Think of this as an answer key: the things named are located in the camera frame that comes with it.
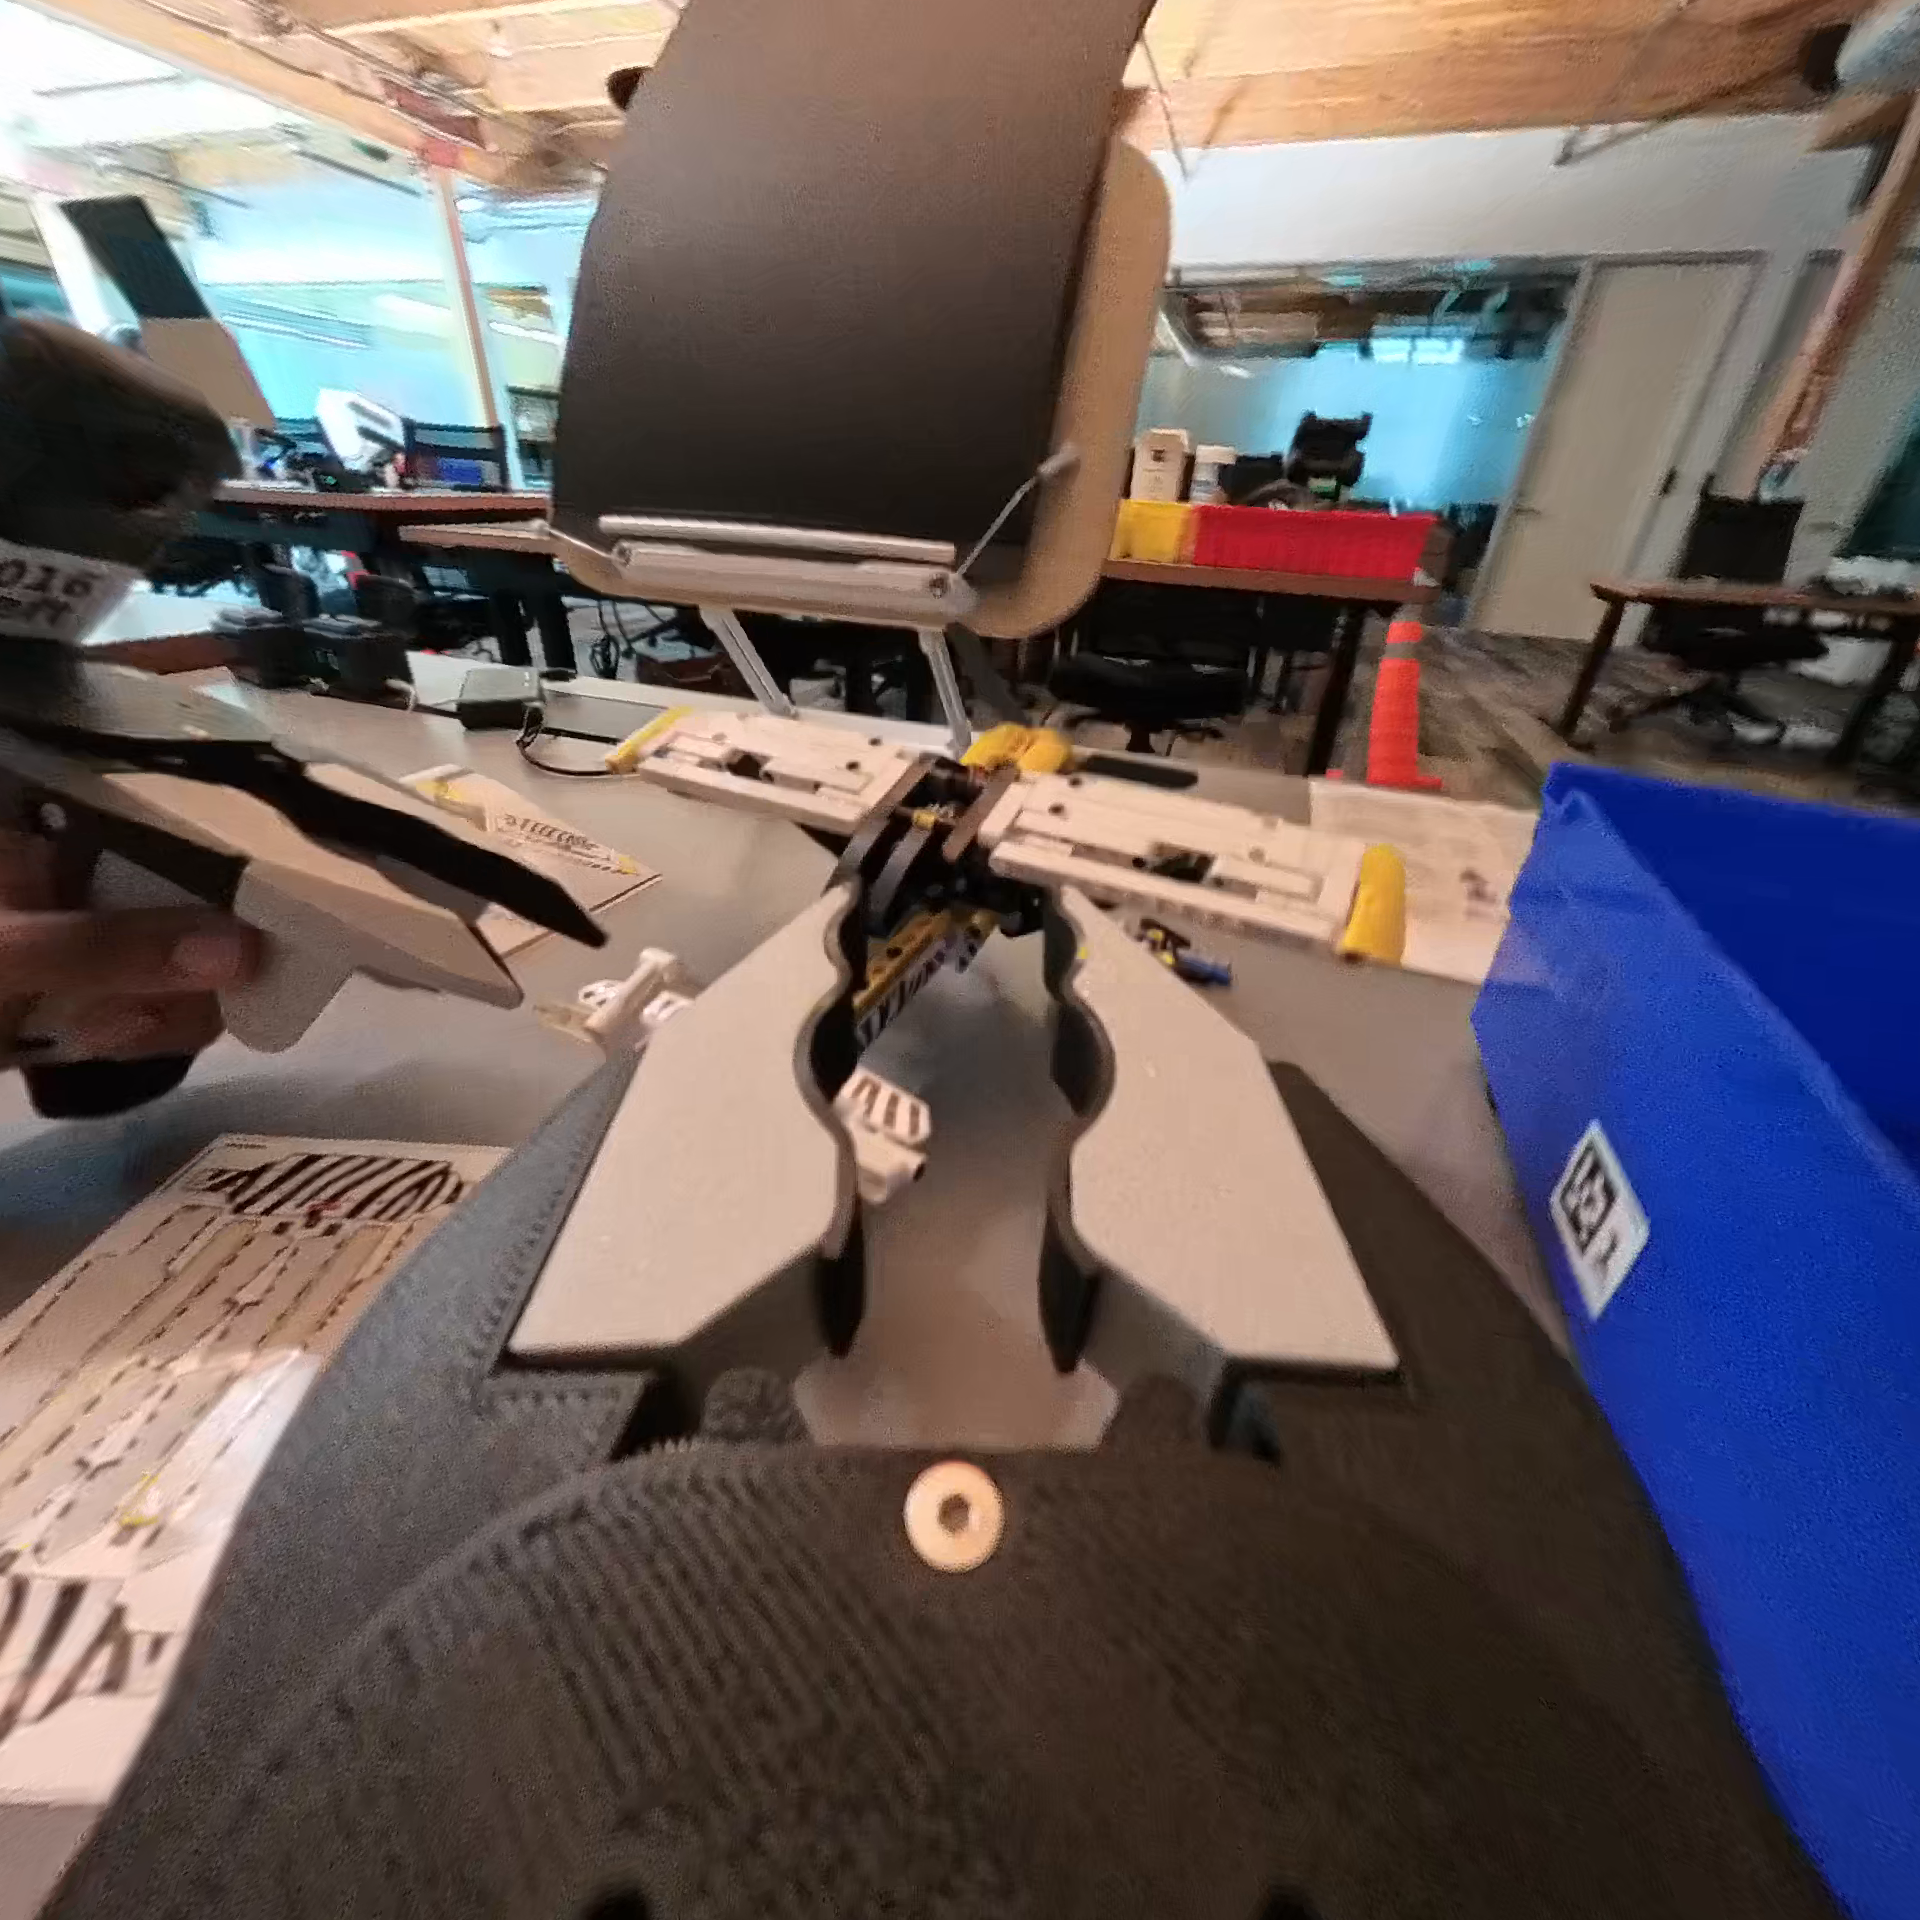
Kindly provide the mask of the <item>white yellow lego airplane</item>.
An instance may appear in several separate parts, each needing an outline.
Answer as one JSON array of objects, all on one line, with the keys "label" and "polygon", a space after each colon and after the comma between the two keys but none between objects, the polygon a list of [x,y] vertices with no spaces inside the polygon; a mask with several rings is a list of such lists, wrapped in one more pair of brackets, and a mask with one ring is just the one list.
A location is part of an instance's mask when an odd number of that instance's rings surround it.
[{"label": "white yellow lego airplane", "polygon": [[1039,931],[1060,886],[1177,931],[1386,967],[1404,954],[1390,847],[1202,799],[1187,765],[1095,759],[1051,731],[993,728],[951,759],[826,713],[666,708],[604,770],[790,820],[836,852],[862,889],[862,1049],[991,936]]}]

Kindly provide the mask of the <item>black tablet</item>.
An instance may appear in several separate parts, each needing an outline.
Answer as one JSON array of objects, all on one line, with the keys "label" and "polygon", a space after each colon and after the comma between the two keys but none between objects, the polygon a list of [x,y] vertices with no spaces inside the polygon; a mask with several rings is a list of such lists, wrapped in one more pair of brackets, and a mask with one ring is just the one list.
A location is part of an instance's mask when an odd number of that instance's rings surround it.
[{"label": "black tablet", "polygon": [[965,554],[1053,447],[1148,3],[686,3],[567,330],[547,519]]}]

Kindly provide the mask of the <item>person's left hand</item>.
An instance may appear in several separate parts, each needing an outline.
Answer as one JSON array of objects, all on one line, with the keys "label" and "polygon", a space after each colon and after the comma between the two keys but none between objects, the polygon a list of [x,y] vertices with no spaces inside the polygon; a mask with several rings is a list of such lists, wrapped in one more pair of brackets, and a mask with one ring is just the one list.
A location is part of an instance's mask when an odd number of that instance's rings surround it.
[{"label": "person's left hand", "polygon": [[258,936],[202,907],[5,907],[2,1067],[190,1062],[258,962]]}]

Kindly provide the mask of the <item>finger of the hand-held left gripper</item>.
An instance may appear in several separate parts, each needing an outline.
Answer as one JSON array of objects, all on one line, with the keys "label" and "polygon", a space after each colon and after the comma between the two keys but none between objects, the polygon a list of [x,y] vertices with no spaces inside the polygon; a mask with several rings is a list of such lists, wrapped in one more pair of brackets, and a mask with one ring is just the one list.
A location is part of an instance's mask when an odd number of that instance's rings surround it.
[{"label": "finger of the hand-held left gripper", "polygon": [[321,1009],[351,975],[517,1008],[491,909],[607,943],[562,881],[458,815],[275,735],[58,735],[58,895],[245,926],[258,960],[226,1009]]}]

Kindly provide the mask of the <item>white door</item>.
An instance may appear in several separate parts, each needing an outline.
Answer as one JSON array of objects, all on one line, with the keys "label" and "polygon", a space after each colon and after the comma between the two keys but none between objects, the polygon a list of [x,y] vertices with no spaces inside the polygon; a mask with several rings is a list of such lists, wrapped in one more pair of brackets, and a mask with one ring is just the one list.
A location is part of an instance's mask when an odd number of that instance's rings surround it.
[{"label": "white door", "polygon": [[1589,263],[1485,547],[1475,631],[1583,638],[1645,535],[1746,304],[1746,256]]}]

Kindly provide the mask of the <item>long wooden table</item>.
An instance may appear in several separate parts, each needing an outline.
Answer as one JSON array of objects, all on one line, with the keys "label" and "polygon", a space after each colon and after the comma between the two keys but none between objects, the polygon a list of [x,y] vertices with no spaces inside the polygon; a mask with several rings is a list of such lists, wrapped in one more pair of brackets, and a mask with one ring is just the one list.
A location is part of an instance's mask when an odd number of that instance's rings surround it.
[{"label": "long wooden table", "polygon": [[1332,604],[1334,643],[1332,665],[1320,705],[1313,710],[1313,733],[1304,762],[1305,777],[1325,777],[1332,770],[1341,731],[1348,723],[1359,643],[1371,617],[1390,621],[1404,609],[1421,609],[1438,599],[1438,582],[1421,570],[1408,579],[1367,579],[1334,574],[1284,574],[1254,567],[1199,567],[1199,564],[1148,564],[1148,560],[1106,560],[1100,579],[1153,588],[1188,588],[1188,591],[1238,591],[1266,599],[1298,599],[1313,604]]}]

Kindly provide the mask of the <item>red plastic bin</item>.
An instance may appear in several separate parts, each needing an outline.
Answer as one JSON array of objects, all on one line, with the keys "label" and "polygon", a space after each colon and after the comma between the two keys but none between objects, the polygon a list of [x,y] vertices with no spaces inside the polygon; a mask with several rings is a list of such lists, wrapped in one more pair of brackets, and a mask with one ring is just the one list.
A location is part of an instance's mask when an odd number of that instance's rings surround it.
[{"label": "red plastic bin", "polygon": [[1435,514],[1196,504],[1187,514],[1187,560],[1238,574],[1408,582],[1438,522]]}]

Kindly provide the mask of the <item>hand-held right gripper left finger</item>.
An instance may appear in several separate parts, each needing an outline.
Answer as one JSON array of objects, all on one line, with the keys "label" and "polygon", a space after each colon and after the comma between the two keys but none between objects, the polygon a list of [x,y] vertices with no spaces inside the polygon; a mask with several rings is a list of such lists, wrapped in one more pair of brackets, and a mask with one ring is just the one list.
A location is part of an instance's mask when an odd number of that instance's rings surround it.
[{"label": "hand-held right gripper left finger", "polygon": [[529,1365],[804,1368],[866,1309],[834,1094],[857,1063],[859,883],[832,883],[639,1054],[510,1333]]}]

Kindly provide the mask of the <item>dark wooden desk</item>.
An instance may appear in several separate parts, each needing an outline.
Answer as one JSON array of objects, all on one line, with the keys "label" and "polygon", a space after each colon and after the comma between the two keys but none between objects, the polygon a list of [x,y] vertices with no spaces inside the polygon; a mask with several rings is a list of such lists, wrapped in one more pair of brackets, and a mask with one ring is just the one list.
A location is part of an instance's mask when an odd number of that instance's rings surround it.
[{"label": "dark wooden desk", "polygon": [[1763,666],[1786,666],[1818,655],[1818,617],[1835,617],[1846,628],[1865,628],[1884,655],[1858,694],[1855,708],[1824,747],[1823,762],[1850,770],[1859,762],[1865,733],[1901,680],[1917,665],[1917,591],[1835,591],[1797,584],[1753,584],[1726,579],[1592,579],[1598,602],[1594,631],[1576,666],[1569,692],[1553,721],[1553,733],[1576,747],[1579,731],[1618,645],[1630,609],[1645,612],[1649,652],[1674,660],[1688,680],[1668,694],[1620,708],[1604,733],[1625,733],[1643,716],[1709,705],[1717,713],[1759,721],[1741,686]]}]

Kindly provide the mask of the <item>orange traffic cone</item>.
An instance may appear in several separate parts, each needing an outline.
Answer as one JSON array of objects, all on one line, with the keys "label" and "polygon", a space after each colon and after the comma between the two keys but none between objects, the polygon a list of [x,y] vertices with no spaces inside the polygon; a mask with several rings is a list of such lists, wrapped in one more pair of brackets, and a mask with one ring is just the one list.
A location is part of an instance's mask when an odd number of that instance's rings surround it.
[{"label": "orange traffic cone", "polygon": [[1371,682],[1367,728],[1367,785],[1393,792],[1431,796],[1444,781],[1420,762],[1420,649],[1427,626],[1414,609],[1396,612],[1386,628],[1382,658]]}]

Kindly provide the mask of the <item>large zebra sticker sheet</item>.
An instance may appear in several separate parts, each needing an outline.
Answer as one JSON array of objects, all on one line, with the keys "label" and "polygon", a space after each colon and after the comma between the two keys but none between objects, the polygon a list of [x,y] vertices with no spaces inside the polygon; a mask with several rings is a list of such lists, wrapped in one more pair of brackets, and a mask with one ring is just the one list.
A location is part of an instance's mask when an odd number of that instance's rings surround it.
[{"label": "large zebra sticker sheet", "polygon": [[220,1135],[5,1312],[5,1806],[114,1797],[298,1397],[502,1155]]}]

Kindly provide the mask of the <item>blue plastic bin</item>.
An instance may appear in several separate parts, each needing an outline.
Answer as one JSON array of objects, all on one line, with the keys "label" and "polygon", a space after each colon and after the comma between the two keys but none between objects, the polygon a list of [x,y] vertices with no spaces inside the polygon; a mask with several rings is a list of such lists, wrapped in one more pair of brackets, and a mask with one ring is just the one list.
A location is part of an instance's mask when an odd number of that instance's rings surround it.
[{"label": "blue plastic bin", "polygon": [[1742,1734],[1917,1917],[1917,820],[1562,762],[1472,1028]]}]

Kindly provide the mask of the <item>printed paper sheet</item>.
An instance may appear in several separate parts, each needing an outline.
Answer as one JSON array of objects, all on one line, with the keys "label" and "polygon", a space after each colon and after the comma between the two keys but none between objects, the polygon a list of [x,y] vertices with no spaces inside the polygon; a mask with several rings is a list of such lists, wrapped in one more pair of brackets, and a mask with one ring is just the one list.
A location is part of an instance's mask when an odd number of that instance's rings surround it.
[{"label": "printed paper sheet", "polygon": [[1404,970],[1482,986],[1540,826],[1534,809],[1450,799],[1438,791],[1309,781],[1309,823],[1401,852]]}]

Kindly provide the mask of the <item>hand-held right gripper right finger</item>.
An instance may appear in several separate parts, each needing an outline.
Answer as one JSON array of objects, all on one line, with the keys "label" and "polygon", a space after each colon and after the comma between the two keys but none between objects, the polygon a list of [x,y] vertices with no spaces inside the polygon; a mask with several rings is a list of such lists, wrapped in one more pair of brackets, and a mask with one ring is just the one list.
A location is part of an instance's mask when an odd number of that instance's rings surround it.
[{"label": "hand-held right gripper right finger", "polygon": [[1075,1373],[1393,1373],[1396,1347],[1260,1045],[1090,895],[1043,927],[1066,1134],[1039,1312]]}]

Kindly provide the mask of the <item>black charger case green display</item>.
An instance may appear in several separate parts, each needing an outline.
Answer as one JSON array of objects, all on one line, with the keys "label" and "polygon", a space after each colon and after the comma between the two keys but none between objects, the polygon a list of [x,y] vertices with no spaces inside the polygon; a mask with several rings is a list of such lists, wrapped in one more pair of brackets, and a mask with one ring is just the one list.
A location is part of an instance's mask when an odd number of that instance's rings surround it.
[{"label": "black charger case green display", "polygon": [[350,609],[321,609],[303,623],[312,680],[333,697],[408,708],[418,596],[384,574],[351,574],[350,588]]}]

